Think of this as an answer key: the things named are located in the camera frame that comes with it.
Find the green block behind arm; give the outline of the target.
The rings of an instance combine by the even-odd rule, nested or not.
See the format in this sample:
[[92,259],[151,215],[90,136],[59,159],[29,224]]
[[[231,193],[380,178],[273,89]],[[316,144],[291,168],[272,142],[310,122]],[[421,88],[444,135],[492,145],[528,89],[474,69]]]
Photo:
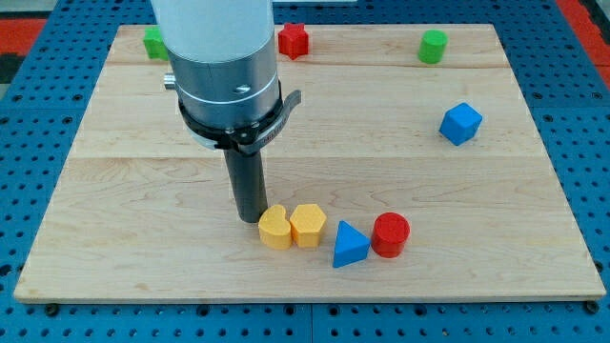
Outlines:
[[169,59],[160,29],[158,26],[147,27],[142,39],[150,59],[167,61]]

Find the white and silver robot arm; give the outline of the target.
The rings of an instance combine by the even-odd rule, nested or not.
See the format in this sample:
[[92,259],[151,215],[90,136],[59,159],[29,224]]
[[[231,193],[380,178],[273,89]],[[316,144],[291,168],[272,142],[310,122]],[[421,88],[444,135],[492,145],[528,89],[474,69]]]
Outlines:
[[271,0],[152,0],[152,9],[192,119],[238,129],[274,108],[280,91]]

